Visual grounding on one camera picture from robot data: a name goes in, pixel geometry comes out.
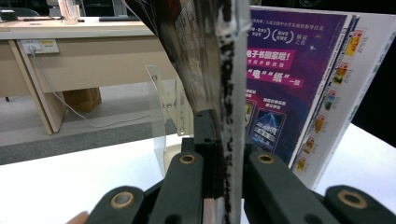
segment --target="brown box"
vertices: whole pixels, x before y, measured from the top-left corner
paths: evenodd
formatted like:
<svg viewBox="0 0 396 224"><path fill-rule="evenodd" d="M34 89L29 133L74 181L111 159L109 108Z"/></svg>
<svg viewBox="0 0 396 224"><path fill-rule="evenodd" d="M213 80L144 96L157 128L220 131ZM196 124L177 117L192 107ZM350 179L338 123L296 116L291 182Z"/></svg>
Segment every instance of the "brown box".
<svg viewBox="0 0 396 224"><path fill-rule="evenodd" d="M91 112L102 102L99 88L64 91L63 94L66 103L79 112Z"/></svg>

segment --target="beige desk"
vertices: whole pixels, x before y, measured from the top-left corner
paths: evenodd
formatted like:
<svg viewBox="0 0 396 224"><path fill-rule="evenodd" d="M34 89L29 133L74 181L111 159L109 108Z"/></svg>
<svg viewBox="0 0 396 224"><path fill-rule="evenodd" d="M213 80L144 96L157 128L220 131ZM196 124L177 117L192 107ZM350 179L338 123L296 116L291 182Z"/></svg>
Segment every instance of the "beige desk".
<svg viewBox="0 0 396 224"><path fill-rule="evenodd" d="M160 41L142 22L82 19L85 22L76 25L12 22L9 31L0 35L0 39L16 40L53 133L59 132L65 111L54 91L146 82L146 65L157 65L163 79L177 77ZM56 40L59 53L36 55L44 77L32 55L24 52L21 40L48 38Z"/></svg>
<svg viewBox="0 0 396 224"><path fill-rule="evenodd" d="M9 34L9 26L15 23L0 23L0 97L31 95L44 128L47 133L52 133L16 41L3 38Z"/></svg>

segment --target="black chair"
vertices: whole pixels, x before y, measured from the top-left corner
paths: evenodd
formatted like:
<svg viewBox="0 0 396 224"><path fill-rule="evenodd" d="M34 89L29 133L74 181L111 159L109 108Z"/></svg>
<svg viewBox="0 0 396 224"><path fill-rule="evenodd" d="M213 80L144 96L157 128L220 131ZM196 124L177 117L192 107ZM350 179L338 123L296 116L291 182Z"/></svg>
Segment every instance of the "black chair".
<svg viewBox="0 0 396 224"><path fill-rule="evenodd" d="M0 7L0 10L13 10L17 17L38 17L38 12L27 7Z"/></svg>

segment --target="power socket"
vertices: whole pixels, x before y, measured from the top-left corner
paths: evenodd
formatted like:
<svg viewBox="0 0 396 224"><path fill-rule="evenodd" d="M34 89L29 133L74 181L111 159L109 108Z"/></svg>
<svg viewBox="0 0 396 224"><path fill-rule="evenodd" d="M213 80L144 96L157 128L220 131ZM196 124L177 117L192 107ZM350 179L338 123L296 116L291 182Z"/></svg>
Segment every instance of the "power socket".
<svg viewBox="0 0 396 224"><path fill-rule="evenodd" d="M21 40L26 54L30 54L29 47L35 47L35 54L39 53L58 53L58 45L55 39L27 39Z"/></svg>

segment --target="keyboard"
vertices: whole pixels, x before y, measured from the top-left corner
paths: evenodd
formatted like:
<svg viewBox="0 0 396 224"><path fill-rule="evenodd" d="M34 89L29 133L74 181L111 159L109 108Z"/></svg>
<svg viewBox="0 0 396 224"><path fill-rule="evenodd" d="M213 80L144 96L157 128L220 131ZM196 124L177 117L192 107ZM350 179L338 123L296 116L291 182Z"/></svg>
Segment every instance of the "keyboard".
<svg viewBox="0 0 396 224"><path fill-rule="evenodd" d="M137 17L99 17L99 21L140 21Z"/></svg>

